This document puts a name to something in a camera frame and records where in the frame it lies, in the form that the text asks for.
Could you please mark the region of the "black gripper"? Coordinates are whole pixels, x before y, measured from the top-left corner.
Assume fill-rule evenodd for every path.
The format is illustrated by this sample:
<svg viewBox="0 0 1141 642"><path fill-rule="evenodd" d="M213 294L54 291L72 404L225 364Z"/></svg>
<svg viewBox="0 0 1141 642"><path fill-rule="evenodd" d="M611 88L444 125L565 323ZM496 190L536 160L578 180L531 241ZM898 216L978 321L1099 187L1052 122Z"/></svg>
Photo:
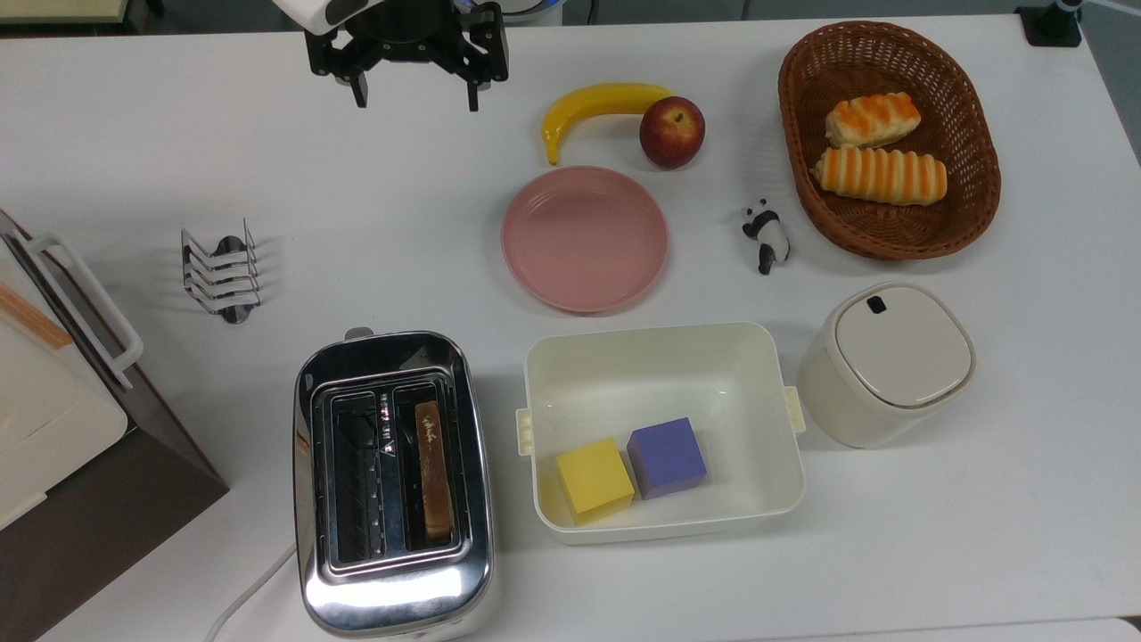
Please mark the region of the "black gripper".
<svg viewBox="0 0 1141 642"><path fill-rule="evenodd" d="M306 25L310 70L349 82L355 105L369 103L378 62L432 62L466 82L470 112L482 86L509 78L505 21L494 1L321 1Z"/></svg>

